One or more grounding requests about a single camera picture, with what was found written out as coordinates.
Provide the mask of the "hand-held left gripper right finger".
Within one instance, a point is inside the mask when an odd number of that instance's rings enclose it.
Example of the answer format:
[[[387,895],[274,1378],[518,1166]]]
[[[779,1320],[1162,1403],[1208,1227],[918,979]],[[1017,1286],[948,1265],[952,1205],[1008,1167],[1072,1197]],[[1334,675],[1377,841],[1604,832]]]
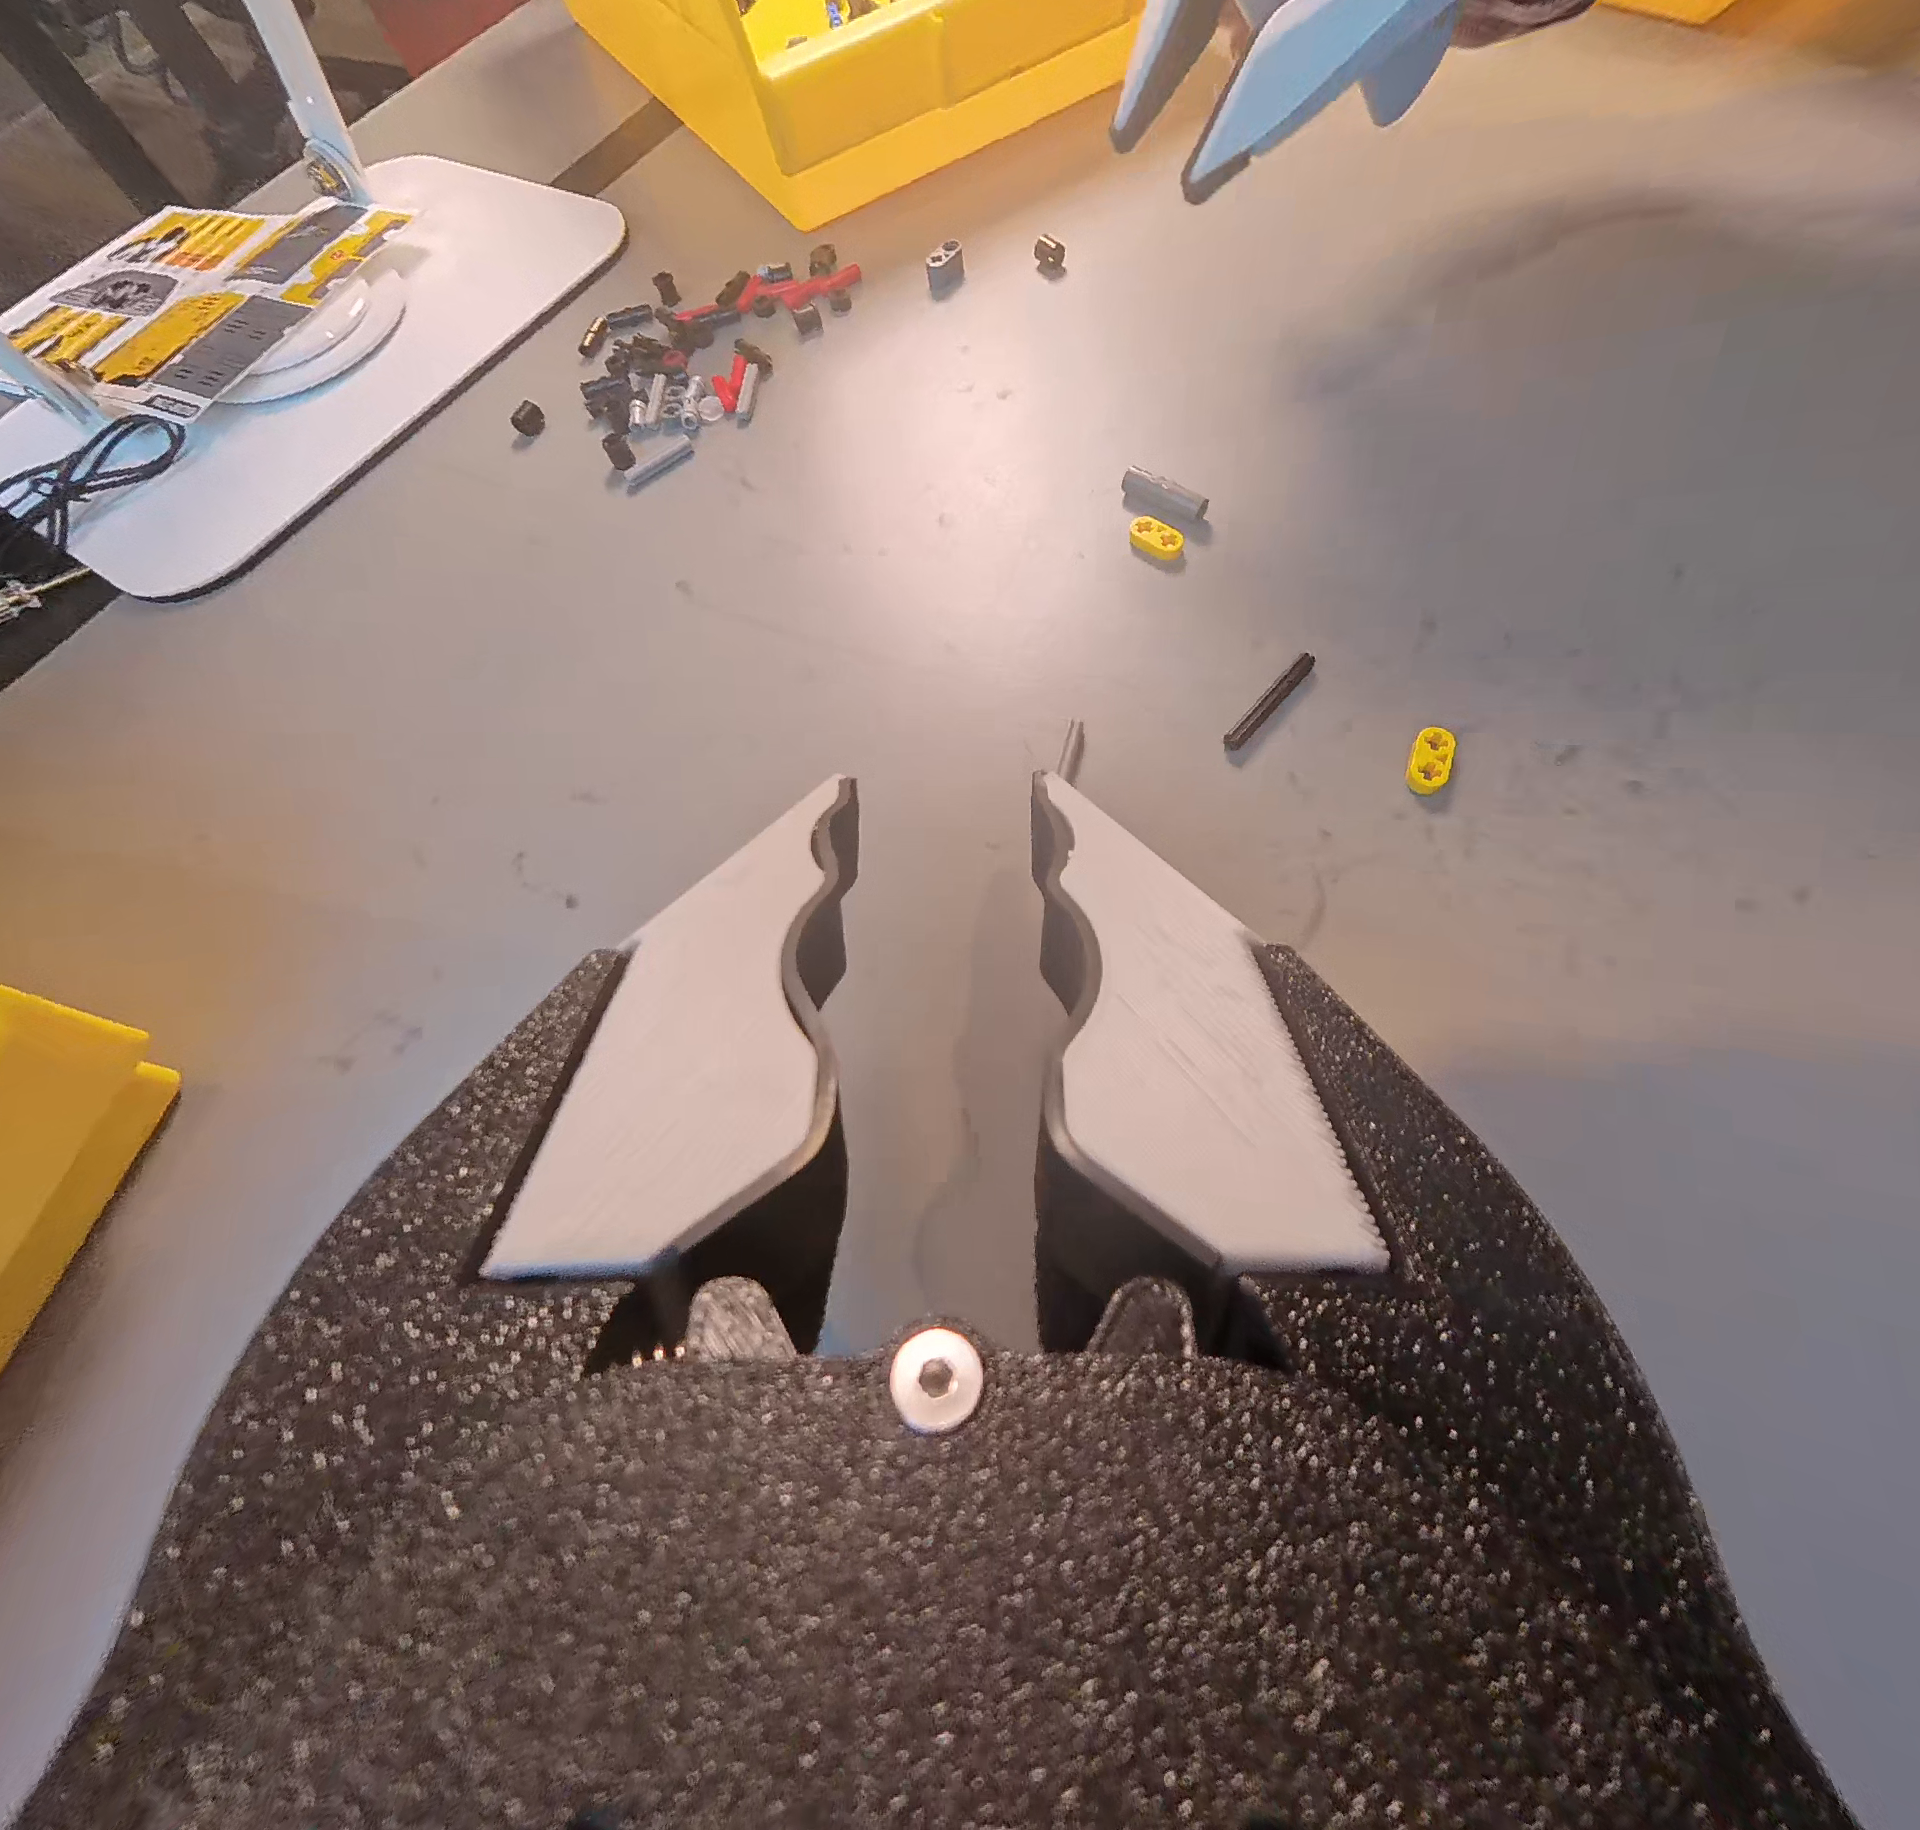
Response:
[[[1388,1271],[1252,931],[1061,774],[1031,789],[1066,1010],[1043,1132],[1069,1182],[1204,1273]]]

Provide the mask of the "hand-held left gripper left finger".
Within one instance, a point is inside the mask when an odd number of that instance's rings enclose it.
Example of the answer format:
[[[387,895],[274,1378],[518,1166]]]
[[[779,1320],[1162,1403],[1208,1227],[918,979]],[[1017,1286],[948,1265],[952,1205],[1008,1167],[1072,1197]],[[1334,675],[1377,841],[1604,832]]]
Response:
[[[481,1277],[666,1267],[826,1152],[856,874],[857,787],[829,775],[617,946]]]

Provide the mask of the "grey desk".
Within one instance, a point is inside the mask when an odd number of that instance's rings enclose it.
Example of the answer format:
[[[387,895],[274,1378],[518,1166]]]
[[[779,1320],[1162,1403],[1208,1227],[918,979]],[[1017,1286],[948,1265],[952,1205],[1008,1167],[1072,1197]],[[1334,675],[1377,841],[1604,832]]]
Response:
[[[607,171],[615,71],[495,46],[399,105],[392,148],[586,178],[630,244],[255,571],[5,690],[5,979],[185,1084],[5,1374],[7,1817],[326,1224],[833,772],[826,1339],[1034,1346],[1027,787],[1079,717],[1085,790],[1571,1242],[1794,1717],[1916,1820],[1916,81],[1597,12],[1190,207],[1218,69],[1129,157],[1096,99],[832,227],[850,315],[638,495],[579,411],[593,306],[809,238],[681,130]],[[1131,465],[1211,500],[1176,566]]]

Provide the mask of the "black toy brick axle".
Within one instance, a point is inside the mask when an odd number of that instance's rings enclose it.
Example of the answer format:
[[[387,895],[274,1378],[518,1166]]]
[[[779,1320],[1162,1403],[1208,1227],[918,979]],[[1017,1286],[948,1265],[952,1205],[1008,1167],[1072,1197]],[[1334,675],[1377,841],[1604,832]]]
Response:
[[[1316,655],[1312,652],[1298,653],[1226,730],[1222,739],[1224,752],[1239,754],[1261,737],[1263,729],[1283,710],[1289,698],[1310,681],[1314,669]]]

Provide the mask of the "pile of black red pins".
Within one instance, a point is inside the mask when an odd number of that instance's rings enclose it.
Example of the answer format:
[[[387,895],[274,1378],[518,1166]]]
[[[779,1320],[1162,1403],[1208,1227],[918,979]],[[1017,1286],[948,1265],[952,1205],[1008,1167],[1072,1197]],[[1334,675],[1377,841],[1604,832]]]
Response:
[[[600,448],[614,480],[638,486],[689,462],[706,436],[752,427],[779,368],[771,336],[818,338],[862,282],[862,266],[824,243],[802,268],[734,272],[706,305],[660,272],[652,300],[603,310],[579,338],[579,393],[597,448],[625,430],[637,452],[619,475]]]

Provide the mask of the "white stand base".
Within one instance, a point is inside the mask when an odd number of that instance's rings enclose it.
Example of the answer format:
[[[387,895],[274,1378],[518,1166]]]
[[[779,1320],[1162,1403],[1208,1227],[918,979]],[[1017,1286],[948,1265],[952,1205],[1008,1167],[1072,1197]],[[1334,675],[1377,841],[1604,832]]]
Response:
[[[306,205],[414,214],[381,255],[405,309],[369,360],[323,386],[212,403],[190,422],[114,410],[5,335],[5,522],[34,526],[139,600],[190,598],[250,567],[625,243],[622,212],[586,196],[436,157],[363,163],[293,0],[244,6],[301,130]]]

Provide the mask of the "yellow grey sticker sheet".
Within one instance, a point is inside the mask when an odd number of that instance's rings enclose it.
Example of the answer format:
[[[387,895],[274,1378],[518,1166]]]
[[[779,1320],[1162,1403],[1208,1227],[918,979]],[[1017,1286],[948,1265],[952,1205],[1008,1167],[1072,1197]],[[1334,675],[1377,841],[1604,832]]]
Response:
[[[190,422],[348,372],[397,331],[384,261],[409,211],[322,201],[293,214],[158,211],[5,310],[30,357],[120,411]]]

